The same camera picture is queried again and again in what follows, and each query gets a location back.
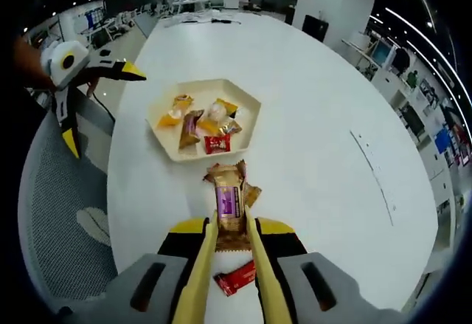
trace desk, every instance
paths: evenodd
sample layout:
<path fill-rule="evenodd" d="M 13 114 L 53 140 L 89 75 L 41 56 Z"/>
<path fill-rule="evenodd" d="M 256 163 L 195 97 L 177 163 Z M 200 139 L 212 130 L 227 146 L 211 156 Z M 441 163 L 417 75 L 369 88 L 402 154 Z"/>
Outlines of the desk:
<path fill-rule="evenodd" d="M 296 230 L 358 281 L 379 308 L 401 309 L 428 261 L 437 231 L 434 198 L 414 143 L 381 94 L 342 57 L 268 16 L 242 24 L 157 26 L 136 60 L 145 82 L 129 82 L 117 112 L 108 162 L 108 221 L 119 272 L 156 252 L 176 223 L 209 216 L 215 162 L 244 158 L 262 188 L 254 216 Z M 149 103 L 174 83 L 227 78 L 263 103 L 249 150 L 176 164 L 145 121 Z M 369 143 L 378 181 L 354 137 Z M 250 253 L 215 254 L 212 274 Z M 226 297 L 211 281 L 206 323 L 261 323 L 254 284 Z"/>
<path fill-rule="evenodd" d="M 199 12 L 201 10 L 205 9 L 205 4 L 209 3 L 209 0 L 179 0 L 179 1 L 174 1 L 171 4 L 171 13 L 172 14 L 180 14 L 181 9 L 183 6 L 188 5 L 188 4 L 193 4 L 194 5 L 194 12 Z"/>

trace office chair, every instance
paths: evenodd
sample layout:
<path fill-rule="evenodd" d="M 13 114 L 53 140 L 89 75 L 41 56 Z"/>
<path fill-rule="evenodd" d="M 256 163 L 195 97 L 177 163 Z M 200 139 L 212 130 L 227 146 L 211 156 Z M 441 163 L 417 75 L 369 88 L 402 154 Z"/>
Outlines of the office chair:
<path fill-rule="evenodd" d="M 74 93 L 82 94 L 78 89 Z M 87 121 L 86 130 L 111 138 L 109 116 L 83 94 L 78 97 L 79 124 Z M 82 158 L 76 159 L 63 141 L 55 115 L 48 111 L 21 176 L 21 251 L 33 286 L 53 313 L 63 307 L 79 311 L 93 305 L 117 276 L 110 246 L 79 223 L 80 213 L 106 214 L 107 176 L 96 166 L 100 163 L 89 158 L 91 138 L 95 136 L 80 133 Z"/>

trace gold wrapper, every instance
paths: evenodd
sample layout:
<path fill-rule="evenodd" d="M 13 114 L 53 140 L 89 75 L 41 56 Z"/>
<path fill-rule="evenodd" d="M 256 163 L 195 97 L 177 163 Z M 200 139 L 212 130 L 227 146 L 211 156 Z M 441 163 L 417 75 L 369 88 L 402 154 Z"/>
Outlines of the gold wrapper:
<path fill-rule="evenodd" d="M 210 173 L 213 168 L 219 166 L 219 163 L 216 163 L 211 168 L 208 169 L 208 174 L 204 176 L 204 181 L 214 183 L 213 176 Z M 248 182 L 246 182 L 246 191 L 244 193 L 244 205 L 247 205 L 249 208 L 256 202 L 259 198 L 260 193 L 262 193 L 262 189 L 258 186 L 252 186 Z"/>
<path fill-rule="evenodd" d="M 260 193 L 262 190 L 260 187 L 252 186 L 246 183 L 246 193 L 244 194 L 244 204 L 247 205 L 249 208 L 256 202 L 259 198 Z"/>
<path fill-rule="evenodd" d="M 224 123 L 224 125 L 220 126 L 218 129 L 218 134 L 220 136 L 224 136 L 225 134 L 236 134 L 237 132 L 241 132 L 243 128 L 239 126 L 239 124 L 234 121 L 233 119 L 228 119 Z"/>
<path fill-rule="evenodd" d="M 251 250 L 249 237 L 246 234 L 244 196 L 255 200 L 260 189 L 258 187 L 247 189 L 246 163 L 243 160 L 236 165 L 217 163 L 209 169 L 204 179 L 213 182 L 216 189 L 219 230 L 215 250 L 217 252 Z"/>
<path fill-rule="evenodd" d="M 220 230 L 216 239 L 216 252 L 250 251 L 251 242 L 246 233 L 225 232 Z"/>
<path fill-rule="evenodd" d="M 211 171 L 215 183 L 218 223 L 221 230 L 240 232 L 245 229 L 244 180 L 236 165 L 219 165 Z"/>
<path fill-rule="evenodd" d="M 178 149 L 182 149 L 189 145 L 194 145 L 197 142 L 200 142 L 200 137 L 197 136 L 195 127 L 197 120 L 203 113 L 203 110 L 194 110 L 185 115 L 180 141 L 178 143 Z"/>

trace candy wrapper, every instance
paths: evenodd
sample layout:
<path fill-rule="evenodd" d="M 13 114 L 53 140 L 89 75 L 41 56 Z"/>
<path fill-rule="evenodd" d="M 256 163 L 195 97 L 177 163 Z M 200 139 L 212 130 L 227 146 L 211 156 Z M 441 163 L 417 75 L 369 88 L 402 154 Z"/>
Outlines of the candy wrapper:
<path fill-rule="evenodd" d="M 217 99 L 198 121 L 199 128 L 204 129 L 211 136 L 218 135 L 218 129 L 224 123 L 228 116 L 236 115 L 237 106 L 226 102 L 223 99 Z"/>
<path fill-rule="evenodd" d="M 239 126 L 239 124 L 236 121 L 234 121 L 232 118 L 229 118 L 218 129 L 218 135 L 224 136 L 225 134 L 236 134 L 237 132 L 241 132 L 242 130 L 243 128 Z"/>
<path fill-rule="evenodd" d="M 213 176 L 209 173 L 213 168 L 216 168 L 219 166 L 220 163 L 216 163 L 213 165 L 211 168 L 208 169 L 208 174 L 204 176 L 204 181 L 211 182 L 212 184 L 214 183 L 213 181 Z M 246 182 L 246 189 L 244 193 L 244 204 L 247 205 L 247 207 L 251 208 L 252 205 L 256 202 L 256 200 L 259 198 L 260 193 L 262 193 L 262 189 L 257 186 L 252 186 L 248 182 Z"/>
<path fill-rule="evenodd" d="M 254 281 L 256 278 L 256 266 L 254 261 L 249 261 L 246 265 L 229 274 L 216 274 L 213 278 L 224 294 L 229 297 L 235 294 L 241 287 Z"/>
<path fill-rule="evenodd" d="M 222 137 L 205 136 L 205 151 L 206 154 L 223 153 L 231 150 L 229 134 Z"/>
<path fill-rule="evenodd" d="M 183 94 L 175 97 L 172 108 L 163 117 L 161 117 L 157 126 L 165 127 L 178 125 L 192 102 L 193 98 L 189 95 Z"/>
<path fill-rule="evenodd" d="M 218 209 L 216 251 L 250 250 L 246 234 L 244 199 L 246 194 L 246 163 L 218 165 L 209 171 L 215 185 Z"/>
<path fill-rule="evenodd" d="M 182 132 L 180 135 L 180 141 L 178 143 L 178 149 L 188 147 L 200 142 L 200 137 L 195 132 L 197 120 L 204 113 L 203 110 L 191 111 L 184 117 L 184 124 L 182 125 Z"/>
<path fill-rule="evenodd" d="M 232 117 L 233 119 L 236 116 L 237 106 L 235 104 L 228 103 L 227 101 L 218 98 L 217 103 L 220 103 L 226 109 L 226 116 Z"/>

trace beige tray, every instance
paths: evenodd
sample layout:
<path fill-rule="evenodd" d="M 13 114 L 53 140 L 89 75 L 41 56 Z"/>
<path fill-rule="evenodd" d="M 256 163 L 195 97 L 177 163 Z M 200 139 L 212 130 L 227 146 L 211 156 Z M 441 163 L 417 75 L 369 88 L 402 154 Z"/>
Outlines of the beige tray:
<path fill-rule="evenodd" d="M 238 106 L 235 120 L 243 130 L 231 136 L 230 152 L 207 154 L 204 147 L 204 138 L 196 146 L 180 151 L 178 141 L 180 140 L 182 123 L 174 127 L 157 127 L 157 122 L 170 110 L 174 97 L 179 94 L 188 94 L 195 99 L 188 111 L 207 109 L 217 98 Z M 252 131 L 256 125 L 259 110 L 260 102 L 257 99 L 227 79 L 197 80 L 179 83 L 170 87 L 163 97 L 158 98 L 149 106 L 147 121 L 168 156 L 175 162 L 185 162 L 245 151 L 251 142 Z"/>

